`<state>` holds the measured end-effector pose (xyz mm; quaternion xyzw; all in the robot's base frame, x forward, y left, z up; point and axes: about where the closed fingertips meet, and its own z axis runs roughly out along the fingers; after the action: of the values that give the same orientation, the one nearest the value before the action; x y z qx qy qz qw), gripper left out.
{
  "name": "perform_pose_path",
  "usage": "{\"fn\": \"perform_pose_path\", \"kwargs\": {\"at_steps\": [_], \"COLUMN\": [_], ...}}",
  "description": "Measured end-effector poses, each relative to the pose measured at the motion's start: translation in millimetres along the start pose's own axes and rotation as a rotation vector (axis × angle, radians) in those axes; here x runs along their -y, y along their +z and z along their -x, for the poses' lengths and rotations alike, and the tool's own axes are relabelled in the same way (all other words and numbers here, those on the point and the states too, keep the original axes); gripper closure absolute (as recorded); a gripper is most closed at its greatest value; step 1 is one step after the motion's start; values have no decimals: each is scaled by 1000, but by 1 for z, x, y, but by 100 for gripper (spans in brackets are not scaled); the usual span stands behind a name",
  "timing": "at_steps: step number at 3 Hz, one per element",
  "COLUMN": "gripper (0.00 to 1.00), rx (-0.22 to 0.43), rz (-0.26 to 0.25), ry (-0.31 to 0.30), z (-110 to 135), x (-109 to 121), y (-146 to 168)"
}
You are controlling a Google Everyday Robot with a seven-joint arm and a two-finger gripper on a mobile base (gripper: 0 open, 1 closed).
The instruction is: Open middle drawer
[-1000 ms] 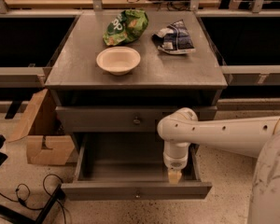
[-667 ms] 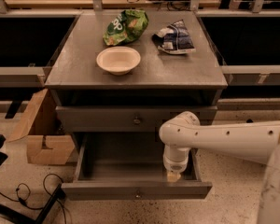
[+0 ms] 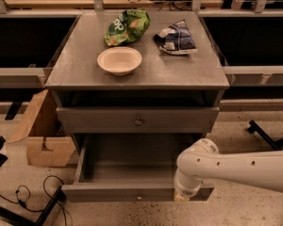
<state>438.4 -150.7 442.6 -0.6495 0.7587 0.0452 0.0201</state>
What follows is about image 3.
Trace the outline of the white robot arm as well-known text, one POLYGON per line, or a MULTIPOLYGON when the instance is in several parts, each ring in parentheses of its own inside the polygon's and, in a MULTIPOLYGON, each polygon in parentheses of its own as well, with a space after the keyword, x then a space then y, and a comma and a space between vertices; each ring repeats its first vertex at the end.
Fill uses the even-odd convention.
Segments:
POLYGON ((283 151, 223 154, 212 140, 201 138, 176 159, 175 192, 189 200, 205 178, 283 192, 283 151))

